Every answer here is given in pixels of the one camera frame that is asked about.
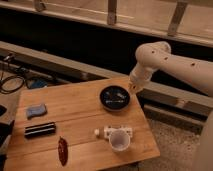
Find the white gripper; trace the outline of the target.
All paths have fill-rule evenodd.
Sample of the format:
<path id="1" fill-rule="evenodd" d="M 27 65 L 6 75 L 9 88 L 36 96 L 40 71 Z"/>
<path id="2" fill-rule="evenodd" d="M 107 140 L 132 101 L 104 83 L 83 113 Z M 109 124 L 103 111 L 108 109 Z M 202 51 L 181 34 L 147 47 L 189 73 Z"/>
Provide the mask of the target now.
<path id="1" fill-rule="evenodd" d="M 143 67 L 137 63 L 129 75 L 129 92 L 136 94 L 136 92 L 143 90 L 149 83 L 151 76 L 152 70 L 150 68 Z"/>

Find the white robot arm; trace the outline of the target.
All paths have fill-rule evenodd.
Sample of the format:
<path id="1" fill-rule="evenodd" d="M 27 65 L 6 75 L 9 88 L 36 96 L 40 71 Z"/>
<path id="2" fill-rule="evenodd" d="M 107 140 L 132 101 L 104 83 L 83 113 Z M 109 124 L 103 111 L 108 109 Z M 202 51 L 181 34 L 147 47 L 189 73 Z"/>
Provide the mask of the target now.
<path id="1" fill-rule="evenodd" d="M 161 70 L 213 98 L 213 62 L 173 55 L 165 41 L 145 43 L 135 51 L 137 63 L 129 75 L 129 91 L 138 93 Z M 192 171 L 213 171 L 213 112 L 201 133 Z"/>

